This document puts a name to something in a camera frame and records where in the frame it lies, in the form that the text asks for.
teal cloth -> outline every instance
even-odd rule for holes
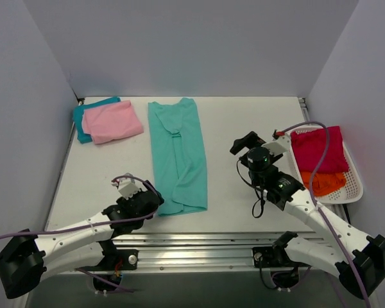
[[[120,101],[120,98],[117,96],[114,96],[112,98],[107,98],[107,99],[104,99],[102,101],[98,101],[97,103],[94,103],[94,104],[81,105],[81,106],[77,106],[76,108],[74,108],[73,121],[76,124],[77,139],[81,143],[92,142],[91,136],[83,131],[82,122],[83,122],[84,110],[94,108],[94,107],[103,106],[103,105],[107,105],[107,104],[111,104],[111,103],[117,103],[118,101]]]
[[[160,216],[207,210],[207,161],[197,105],[148,104],[154,182],[165,202]]]

white plastic basket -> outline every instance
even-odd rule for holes
[[[289,134],[291,134],[291,132],[306,133],[306,132],[311,132],[313,130],[317,130],[319,128],[321,127],[316,125],[305,125],[305,126],[300,126],[298,128],[295,128],[294,130],[291,130],[288,133]],[[346,162],[349,165],[349,171],[344,172],[344,175],[346,178],[346,185],[338,189],[337,191],[332,192],[331,194],[328,194],[322,197],[316,197],[316,199],[321,203],[324,203],[324,204],[351,203],[361,199],[364,193],[361,179],[358,176],[357,169],[355,168],[354,163],[352,162],[351,156],[349,155],[349,152],[345,147],[344,142],[343,142],[343,147],[344,147],[344,156],[345,156]],[[296,164],[292,147],[291,147],[290,153],[291,153],[291,156],[288,159],[290,170],[293,174],[297,174],[299,181],[302,182],[301,174]]]

white backdrop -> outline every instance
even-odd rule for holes
[[[0,235],[44,226],[76,104],[22,0],[0,0]]]
[[[306,96],[357,0],[24,0],[78,96]]]
[[[360,0],[308,101],[313,119],[341,125],[361,174],[352,223],[385,236],[385,0]],[[377,292],[385,308],[385,281]]]

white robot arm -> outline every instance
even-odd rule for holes
[[[273,244],[272,258],[279,260],[282,265],[299,262],[326,271],[337,277],[353,295],[363,298],[348,262],[350,259],[367,294],[372,294],[385,278],[385,238],[381,235],[372,238],[343,221],[321,203],[314,204],[302,183],[273,165],[291,146],[287,134],[275,132],[273,137],[273,141],[265,142],[255,132],[250,132],[234,141],[230,150],[232,154],[248,148],[248,152],[239,157],[239,162],[248,168],[251,182],[242,179],[280,210],[305,223],[331,247],[311,243],[294,232],[286,232]],[[345,247],[345,252],[338,241]]]
[[[14,236],[0,252],[0,278],[7,298],[22,296],[40,281],[76,268],[114,269],[118,260],[123,260],[124,270],[137,268],[137,252],[117,250],[112,238],[141,228],[163,204],[148,181],[144,186],[146,191],[126,180],[117,187],[122,197],[102,212],[59,230],[27,229]]]

table surface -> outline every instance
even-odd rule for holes
[[[86,98],[94,103],[103,98]],[[47,229],[65,227],[102,211],[119,197],[110,181],[127,172],[154,182],[151,158],[148,103],[174,104],[181,98],[130,99],[144,125],[144,133],[104,145],[80,144],[74,134],[62,180],[51,208]],[[155,217],[146,221],[137,233],[143,234],[205,234],[248,232],[311,232],[296,218],[271,203],[264,215],[255,219],[251,208],[256,201],[254,191],[237,174],[237,157],[229,149],[235,139],[255,131],[264,140],[271,140],[274,129],[282,130],[304,121],[295,97],[286,98],[194,98],[200,116],[207,156],[208,210],[194,214]],[[276,165],[289,173],[288,158]],[[242,174],[248,176],[242,166]]]

